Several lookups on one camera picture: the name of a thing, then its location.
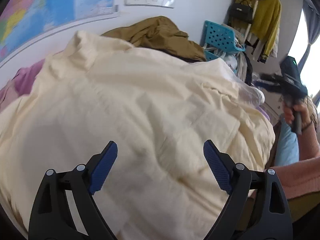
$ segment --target cream comforter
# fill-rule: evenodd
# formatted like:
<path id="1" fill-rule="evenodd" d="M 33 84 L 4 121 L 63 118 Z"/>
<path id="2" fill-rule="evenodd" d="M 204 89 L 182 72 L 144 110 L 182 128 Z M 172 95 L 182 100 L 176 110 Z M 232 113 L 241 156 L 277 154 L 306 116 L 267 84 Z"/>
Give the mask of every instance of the cream comforter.
<path id="1" fill-rule="evenodd" d="M 203 239 L 227 199 L 203 143 L 262 171 L 274 141 L 272 125 L 249 103 L 255 90 L 232 76 L 220 59 L 188 64 L 76 33 L 46 59 L 31 94 L 0 115 L 3 199 L 28 228 L 45 171 L 72 170 L 113 140 L 118 158 L 94 199 L 115 235 Z"/>

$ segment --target blue gripper pad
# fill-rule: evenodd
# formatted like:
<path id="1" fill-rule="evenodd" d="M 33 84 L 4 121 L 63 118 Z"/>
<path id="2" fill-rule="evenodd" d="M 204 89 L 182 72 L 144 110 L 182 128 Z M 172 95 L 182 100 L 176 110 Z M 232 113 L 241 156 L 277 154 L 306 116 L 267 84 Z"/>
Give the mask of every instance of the blue gripper pad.
<path id="1" fill-rule="evenodd" d="M 89 186 L 89 192 L 91 195 L 93 195 L 96 191 L 101 190 L 102 185 L 105 182 L 117 156 L 118 147 L 117 144 L 113 142 L 91 173 L 91 182 Z"/>
<path id="2" fill-rule="evenodd" d="M 230 173 L 220 159 L 217 148 L 213 147 L 210 141 L 206 141 L 203 145 L 204 157 L 207 160 L 209 167 L 218 182 L 219 187 L 226 191 L 228 194 L 231 193 L 232 186 L 230 184 Z"/>

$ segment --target blue plastic basket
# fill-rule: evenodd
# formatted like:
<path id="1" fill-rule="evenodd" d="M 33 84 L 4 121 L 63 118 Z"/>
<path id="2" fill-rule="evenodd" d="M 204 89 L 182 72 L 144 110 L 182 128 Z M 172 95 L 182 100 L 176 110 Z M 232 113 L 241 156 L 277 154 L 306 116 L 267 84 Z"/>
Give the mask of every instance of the blue plastic basket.
<path id="1" fill-rule="evenodd" d="M 207 29 L 205 37 L 207 44 L 230 54 L 245 51 L 244 46 L 241 49 L 235 46 L 235 32 L 233 30 L 209 21 L 205 21 L 204 24 Z M 217 56 L 208 51 L 205 51 L 205 55 L 208 61 L 217 58 Z"/>
<path id="2" fill-rule="evenodd" d="M 205 58 L 207 59 L 207 61 L 214 60 L 214 59 L 218 58 L 218 56 L 216 56 L 213 53 L 208 52 L 206 50 L 204 51 L 204 55 L 205 55 Z"/>

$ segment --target brown blanket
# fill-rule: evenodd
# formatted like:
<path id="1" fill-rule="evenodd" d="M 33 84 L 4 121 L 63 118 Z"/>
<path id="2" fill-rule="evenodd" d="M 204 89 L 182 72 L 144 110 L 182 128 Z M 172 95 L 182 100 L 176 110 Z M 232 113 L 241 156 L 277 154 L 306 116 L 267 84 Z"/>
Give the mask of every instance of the brown blanket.
<path id="1" fill-rule="evenodd" d="M 188 40 L 167 17 L 158 16 L 138 22 L 129 27 L 116 28 L 102 36 L 129 41 L 136 47 L 158 49 L 182 59 L 206 61 L 202 47 Z"/>

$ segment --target pink sleeve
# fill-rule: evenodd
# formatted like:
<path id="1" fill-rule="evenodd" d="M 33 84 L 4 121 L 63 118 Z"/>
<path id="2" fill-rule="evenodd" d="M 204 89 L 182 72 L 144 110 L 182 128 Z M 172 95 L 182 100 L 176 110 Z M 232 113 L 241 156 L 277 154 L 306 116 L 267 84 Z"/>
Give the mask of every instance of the pink sleeve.
<path id="1" fill-rule="evenodd" d="M 302 132 L 302 135 L 298 135 L 298 143 L 300 161 L 320 156 L 320 146 L 317 140 L 316 130 L 312 122 Z"/>
<path id="2" fill-rule="evenodd" d="M 320 191 L 320 147 L 313 125 L 298 136 L 300 161 L 273 167 L 288 199 Z"/>

